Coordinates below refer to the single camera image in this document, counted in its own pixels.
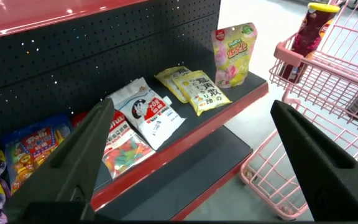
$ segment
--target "white snack bag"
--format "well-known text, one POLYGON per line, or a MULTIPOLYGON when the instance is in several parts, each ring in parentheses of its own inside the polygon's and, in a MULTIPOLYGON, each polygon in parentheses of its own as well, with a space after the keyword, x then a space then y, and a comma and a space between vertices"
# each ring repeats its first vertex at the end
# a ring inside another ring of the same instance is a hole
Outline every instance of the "white snack bag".
POLYGON ((155 150, 185 121, 147 85, 143 77, 107 97, 155 150))

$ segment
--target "store shelf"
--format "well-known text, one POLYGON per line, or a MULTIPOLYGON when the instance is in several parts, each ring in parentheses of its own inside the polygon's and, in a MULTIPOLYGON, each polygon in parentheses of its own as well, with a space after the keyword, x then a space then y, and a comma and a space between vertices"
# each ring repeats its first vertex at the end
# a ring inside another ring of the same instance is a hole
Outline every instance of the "store shelf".
MULTIPOLYGON (((186 66, 191 70, 203 70, 212 79, 214 78, 215 66, 213 57, 208 57, 186 66)), ((235 88, 223 89, 223 92, 233 103, 197 116, 190 104, 180 103, 157 79, 148 79, 147 83, 160 96, 169 96, 173 102, 172 108, 180 116, 186 118, 186 121, 165 141, 163 146, 158 150, 158 153, 138 166, 133 167, 114 181, 111 180, 107 168, 101 165, 95 184, 95 194, 92 199, 92 206, 95 210, 113 201, 120 194, 148 177, 152 172, 185 152, 268 92, 267 82, 263 78, 249 73, 242 85, 235 88)))
POLYGON ((88 16, 146 0, 0 1, 0 36, 88 16))
POLYGON ((98 214, 115 220, 172 219, 251 152, 230 130, 220 127, 98 214))

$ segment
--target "pink candy bag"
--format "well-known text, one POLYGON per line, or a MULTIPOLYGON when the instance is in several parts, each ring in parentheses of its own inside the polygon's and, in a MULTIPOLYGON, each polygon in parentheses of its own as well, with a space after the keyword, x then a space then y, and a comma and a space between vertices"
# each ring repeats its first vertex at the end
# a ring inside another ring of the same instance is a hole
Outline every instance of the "pink candy bag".
POLYGON ((253 23, 213 31, 215 54, 215 84, 220 88, 241 85, 248 75, 248 66, 257 30, 253 23))

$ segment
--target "lower shelf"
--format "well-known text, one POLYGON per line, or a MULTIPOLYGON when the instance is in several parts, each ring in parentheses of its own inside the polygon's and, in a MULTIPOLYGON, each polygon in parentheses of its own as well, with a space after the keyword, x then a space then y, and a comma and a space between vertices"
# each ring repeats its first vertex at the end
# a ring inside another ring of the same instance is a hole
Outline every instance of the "lower shelf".
POLYGON ((250 155, 222 126, 98 211, 115 220, 169 220, 250 155))

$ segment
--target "black pegboard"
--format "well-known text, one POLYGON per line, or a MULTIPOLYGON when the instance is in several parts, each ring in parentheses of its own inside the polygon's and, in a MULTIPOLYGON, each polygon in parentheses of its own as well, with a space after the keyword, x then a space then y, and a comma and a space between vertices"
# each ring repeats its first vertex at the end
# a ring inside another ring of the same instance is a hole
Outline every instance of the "black pegboard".
POLYGON ((211 54, 220 0, 154 0, 0 37, 0 137, 75 114, 138 77, 211 54))

